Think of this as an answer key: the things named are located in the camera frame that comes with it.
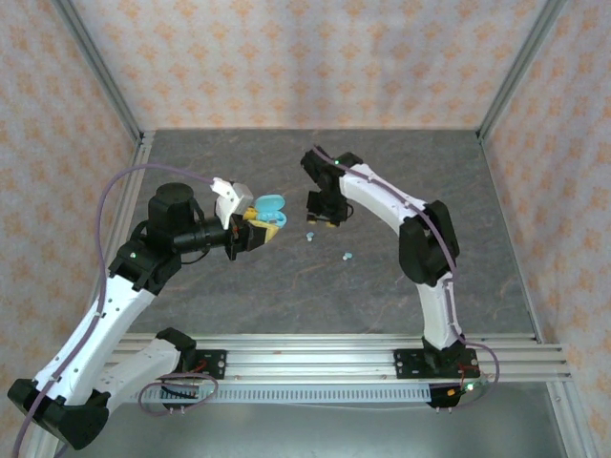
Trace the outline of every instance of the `patterned wallpaper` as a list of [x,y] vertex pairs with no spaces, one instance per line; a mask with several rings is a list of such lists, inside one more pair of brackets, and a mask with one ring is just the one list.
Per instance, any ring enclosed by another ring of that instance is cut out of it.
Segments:
[[611,456],[611,9],[569,2],[488,142],[546,337]]
[[3,3],[0,65],[0,456],[10,456],[23,415],[6,392],[80,320],[97,197],[133,146],[52,2]]
[[76,0],[144,130],[474,128],[544,0]]

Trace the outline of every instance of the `floor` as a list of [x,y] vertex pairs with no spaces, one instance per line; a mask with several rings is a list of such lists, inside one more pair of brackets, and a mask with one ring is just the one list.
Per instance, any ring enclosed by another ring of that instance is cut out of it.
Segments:
[[[457,314],[469,333],[533,332],[503,218],[481,149],[470,131],[160,131],[150,162],[245,183],[255,197],[281,194],[287,224],[266,246],[235,262],[215,250],[173,277],[131,332],[174,326],[187,333],[422,333],[416,288],[398,264],[398,241],[363,207],[340,228],[306,223],[316,187],[300,167],[320,144],[332,156],[352,151],[406,193],[440,199],[461,248]],[[132,225],[168,181],[147,171]],[[187,181],[204,212],[215,195]],[[315,233],[312,242],[306,233]],[[343,260],[344,253],[353,255]]]
[[545,384],[501,384],[452,414],[428,406],[208,405],[162,418],[121,406],[66,457],[562,458]]

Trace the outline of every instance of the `black mount plate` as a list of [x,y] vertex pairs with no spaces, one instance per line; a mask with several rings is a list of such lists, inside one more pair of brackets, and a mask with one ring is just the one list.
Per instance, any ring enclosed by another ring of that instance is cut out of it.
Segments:
[[438,371],[425,362],[422,348],[399,348],[393,355],[397,379],[460,379],[463,375],[460,366],[468,366],[465,379],[479,378],[477,354],[472,348],[465,348],[452,366]]
[[225,378],[227,367],[226,350],[196,350],[196,370],[198,374],[207,374],[217,380]]

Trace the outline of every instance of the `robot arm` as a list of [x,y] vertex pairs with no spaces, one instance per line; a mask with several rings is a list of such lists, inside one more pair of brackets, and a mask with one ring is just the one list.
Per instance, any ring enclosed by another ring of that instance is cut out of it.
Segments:
[[125,397],[164,374],[194,367],[195,341],[169,328],[128,361],[104,370],[132,322],[180,270],[181,255],[197,251],[205,255],[211,248],[224,247],[234,260],[276,233],[273,225],[243,216],[253,198],[246,186],[214,178],[211,188],[219,197],[214,217],[206,218],[189,186],[159,187],[149,200],[148,219],[137,226],[110,265],[103,311],[89,339],[61,376],[53,379],[98,314],[97,301],[57,355],[33,379],[19,379],[9,390],[9,398],[27,413],[41,387],[52,381],[34,421],[73,448],[89,445]]
[[339,225],[347,219],[349,198],[392,228],[399,238],[399,263],[418,288],[425,323],[425,348],[431,349],[432,363],[442,365],[453,352],[450,349],[460,344],[456,332],[462,332],[455,321],[452,273],[437,241],[414,209],[430,217],[455,259],[459,249],[447,207],[439,201],[428,204],[407,195],[377,176],[352,153],[331,159],[320,147],[316,149],[317,152],[305,153],[301,161],[321,188],[320,192],[309,193],[307,218]]

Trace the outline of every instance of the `wall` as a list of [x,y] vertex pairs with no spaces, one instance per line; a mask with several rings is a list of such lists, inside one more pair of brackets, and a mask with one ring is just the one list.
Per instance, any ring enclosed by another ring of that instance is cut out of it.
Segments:
[[544,0],[75,3],[143,129],[472,129]]
[[[133,145],[48,0],[0,9],[0,391],[31,377],[81,318],[98,193]],[[108,228],[116,202],[106,205]],[[0,455],[23,415],[0,397]]]
[[569,2],[488,142],[545,336],[611,456],[611,10]]

